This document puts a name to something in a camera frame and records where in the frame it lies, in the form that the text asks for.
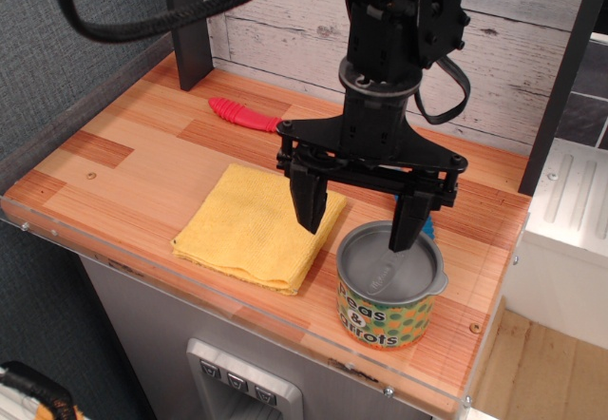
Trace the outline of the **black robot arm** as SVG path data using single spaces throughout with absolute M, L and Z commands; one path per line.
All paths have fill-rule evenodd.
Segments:
M 419 135 L 406 107 L 421 101 L 423 73 L 432 66 L 470 90 L 450 59 L 464 45 L 469 19 L 462 0 L 345 1 L 351 27 L 339 67 L 343 111 L 280 123 L 277 165 L 290 181 L 297 221 L 310 232 L 324 216 L 329 181 L 394 195 L 389 248 L 400 252 L 431 212 L 453 204 L 467 167 L 464 157 Z

